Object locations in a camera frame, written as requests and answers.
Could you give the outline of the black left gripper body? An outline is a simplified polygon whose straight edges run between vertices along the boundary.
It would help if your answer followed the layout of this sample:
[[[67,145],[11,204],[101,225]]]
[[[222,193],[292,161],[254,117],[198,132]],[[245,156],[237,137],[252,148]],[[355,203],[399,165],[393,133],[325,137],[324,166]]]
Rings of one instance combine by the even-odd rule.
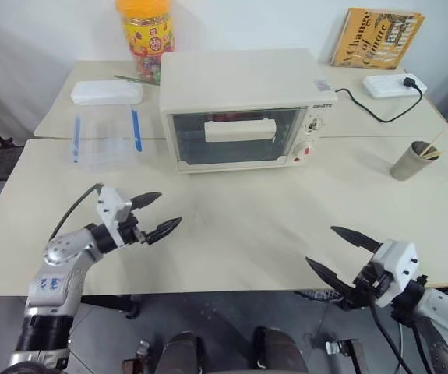
[[[147,243],[146,232],[140,230],[138,223],[139,221],[132,213],[129,213],[124,221],[118,223],[117,231],[124,245],[132,245],[136,242]]]

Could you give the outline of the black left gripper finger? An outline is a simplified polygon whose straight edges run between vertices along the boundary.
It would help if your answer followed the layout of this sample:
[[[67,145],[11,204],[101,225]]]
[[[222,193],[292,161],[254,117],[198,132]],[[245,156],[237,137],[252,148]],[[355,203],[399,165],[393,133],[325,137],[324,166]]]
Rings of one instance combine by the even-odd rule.
[[[131,198],[131,209],[138,210],[149,206],[156,199],[162,196],[161,192],[146,192]]]
[[[174,229],[176,229],[181,221],[182,217],[176,217],[158,224],[153,231],[145,234],[145,243],[152,245],[153,243],[160,241],[162,238],[167,237],[173,232]]]

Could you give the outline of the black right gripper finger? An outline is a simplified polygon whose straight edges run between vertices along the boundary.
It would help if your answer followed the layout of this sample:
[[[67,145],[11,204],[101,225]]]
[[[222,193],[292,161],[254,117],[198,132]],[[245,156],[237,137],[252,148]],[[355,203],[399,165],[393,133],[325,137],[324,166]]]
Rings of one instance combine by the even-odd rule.
[[[324,266],[322,263],[318,263],[314,259],[306,257],[305,260],[312,270],[318,275],[318,277],[332,287],[332,289],[336,292],[341,294],[342,297],[346,297],[350,294],[352,287],[340,280],[336,273]]]
[[[331,226],[330,229],[337,233],[343,240],[350,244],[366,249],[371,253],[376,253],[382,245],[380,242],[362,234],[359,231],[351,230],[341,226]]]

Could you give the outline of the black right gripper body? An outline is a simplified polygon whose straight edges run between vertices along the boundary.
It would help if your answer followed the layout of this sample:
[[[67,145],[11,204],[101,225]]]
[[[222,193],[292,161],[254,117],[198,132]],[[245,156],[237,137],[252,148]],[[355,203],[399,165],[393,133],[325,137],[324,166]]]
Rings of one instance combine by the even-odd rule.
[[[372,302],[383,295],[390,287],[393,275],[382,265],[368,263],[353,280],[353,287],[349,287],[344,300],[341,302],[343,310],[369,307]]]

